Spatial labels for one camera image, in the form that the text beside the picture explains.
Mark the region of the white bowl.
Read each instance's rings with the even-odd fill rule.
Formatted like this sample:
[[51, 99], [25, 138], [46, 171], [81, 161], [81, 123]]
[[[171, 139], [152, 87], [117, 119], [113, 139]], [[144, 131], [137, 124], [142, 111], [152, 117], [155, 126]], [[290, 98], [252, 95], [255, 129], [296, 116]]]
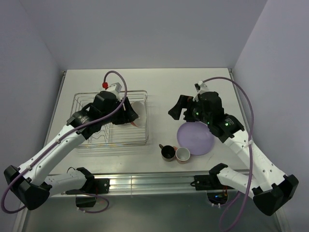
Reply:
[[144, 127], [146, 124], [146, 118], [147, 118], [145, 106], [139, 101], [133, 102], [131, 106], [138, 115], [138, 118], [135, 119], [133, 122], [131, 122], [131, 124], [138, 128]]

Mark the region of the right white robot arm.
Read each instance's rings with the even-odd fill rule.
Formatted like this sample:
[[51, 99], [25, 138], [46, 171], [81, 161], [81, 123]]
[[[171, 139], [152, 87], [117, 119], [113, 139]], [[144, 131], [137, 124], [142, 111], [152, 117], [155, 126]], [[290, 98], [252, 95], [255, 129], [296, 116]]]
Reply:
[[250, 181], [248, 176], [220, 163], [196, 186], [197, 190], [228, 186], [242, 193], [248, 192], [256, 207], [267, 216], [273, 215], [293, 197], [298, 179], [277, 168], [249, 139], [244, 126], [224, 112], [217, 92], [204, 92], [196, 97], [181, 95], [168, 114], [175, 120], [183, 114], [186, 122], [207, 125], [210, 132], [229, 147], [253, 175]]

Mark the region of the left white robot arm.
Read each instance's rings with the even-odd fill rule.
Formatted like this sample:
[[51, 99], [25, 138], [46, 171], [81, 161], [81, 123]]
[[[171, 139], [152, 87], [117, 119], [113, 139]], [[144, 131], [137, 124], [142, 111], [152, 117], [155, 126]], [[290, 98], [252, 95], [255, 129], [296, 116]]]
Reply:
[[10, 165], [4, 171], [8, 183], [1, 198], [1, 208], [11, 213], [4, 205], [9, 191], [28, 210], [40, 207], [53, 195], [75, 190], [80, 194], [90, 194], [95, 188], [95, 178], [86, 168], [81, 167], [67, 173], [50, 177], [49, 173], [74, 148], [88, 140], [101, 127], [113, 123], [121, 125], [138, 118], [128, 97], [120, 101], [116, 94], [102, 91], [92, 103], [75, 112], [58, 135], [40, 152], [18, 167]]

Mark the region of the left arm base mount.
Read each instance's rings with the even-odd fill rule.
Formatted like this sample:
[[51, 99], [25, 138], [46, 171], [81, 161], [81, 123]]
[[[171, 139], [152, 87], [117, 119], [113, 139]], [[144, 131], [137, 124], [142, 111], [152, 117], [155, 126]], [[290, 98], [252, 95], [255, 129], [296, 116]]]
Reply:
[[65, 191], [66, 195], [82, 195], [85, 193], [85, 197], [75, 198], [75, 204], [78, 208], [86, 209], [92, 208], [97, 203], [104, 203], [107, 209], [110, 205], [109, 201], [104, 197], [99, 197], [101, 194], [109, 193], [110, 180], [108, 178], [95, 178], [92, 185], [88, 188], [72, 189]]

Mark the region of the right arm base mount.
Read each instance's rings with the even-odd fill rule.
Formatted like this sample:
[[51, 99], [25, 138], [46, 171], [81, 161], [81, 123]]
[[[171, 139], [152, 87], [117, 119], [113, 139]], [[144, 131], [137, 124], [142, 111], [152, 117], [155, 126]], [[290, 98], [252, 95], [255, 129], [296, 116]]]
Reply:
[[213, 175], [195, 175], [190, 186], [194, 187], [196, 191], [206, 191], [207, 198], [212, 207], [228, 206], [231, 203], [228, 196], [228, 190], [231, 187], [222, 185]]

